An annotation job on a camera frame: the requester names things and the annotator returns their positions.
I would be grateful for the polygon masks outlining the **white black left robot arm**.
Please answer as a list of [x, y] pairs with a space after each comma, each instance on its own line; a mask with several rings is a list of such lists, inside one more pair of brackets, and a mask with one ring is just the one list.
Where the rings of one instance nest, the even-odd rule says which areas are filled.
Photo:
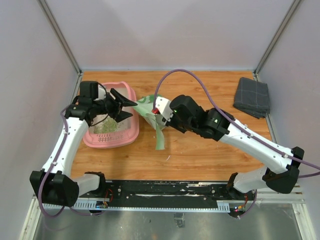
[[78, 198], [86, 193], [101, 198], [107, 193], [105, 176], [101, 172], [86, 172], [82, 177], [71, 179], [71, 170], [78, 147], [96, 123], [105, 116], [121, 123], [134, 120], [135, 91], [126, 82], [99, 83], [83, 81], [78, 95], [60, 113], [63, 127], [59, 139], [41, 170], [32, 171], [29, 181], [39, 205], [50, 204], [73, 207]]

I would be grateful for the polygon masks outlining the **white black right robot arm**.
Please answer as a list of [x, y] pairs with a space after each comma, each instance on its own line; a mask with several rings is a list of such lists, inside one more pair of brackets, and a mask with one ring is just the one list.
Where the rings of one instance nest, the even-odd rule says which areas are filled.
[[226, 185], [227, 196], [240, 199], [251, 190], [270, 188], [289, 194], [298, 181], [299, 162], [292, 157], [303, 158], [304, 150], [278, 145], [245, 127], [227, 112], [216, 108], [203, 110], [190, 96], [179, 95], [168, 102], [169, 126], [185, 133], [193, 132], [204, 139], [212, 139], [236, 147], [263, 163], [263, 167], [246, 172], [233, 173]]

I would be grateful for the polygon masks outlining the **green cat litter bag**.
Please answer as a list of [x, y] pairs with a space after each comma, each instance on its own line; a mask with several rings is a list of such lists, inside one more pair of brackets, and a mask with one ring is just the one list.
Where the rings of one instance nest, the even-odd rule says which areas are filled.
[[162, 122], [162, 117], [152, 113], [153, 101], [155, 95], [143, 96], [141, 99], [136, 101], [136, 106], [133, 109], [142, 116], [146, 122], [156, 131], [156, 150], [165, 149], [165, 136], [163, 134], [163, 129], [166, 127]]

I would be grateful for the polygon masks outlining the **pink litter box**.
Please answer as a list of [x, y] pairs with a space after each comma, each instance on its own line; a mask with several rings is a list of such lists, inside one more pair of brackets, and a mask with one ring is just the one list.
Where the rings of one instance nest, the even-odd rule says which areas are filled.
[[[137, 101], [135, 91], [124, 81], [105, 82], [102, 85], [110, 93], [111, 88], [127, 99]], [[131, 117], [117, 123], [105, 115], [98, 115], [83, 137], [83, 142], [90, 148], [108, 149], [122, 147], [133, 143], [139, 135], [139, 116], [133, 107], [124, 107], [123, 111], [132, 114]]]

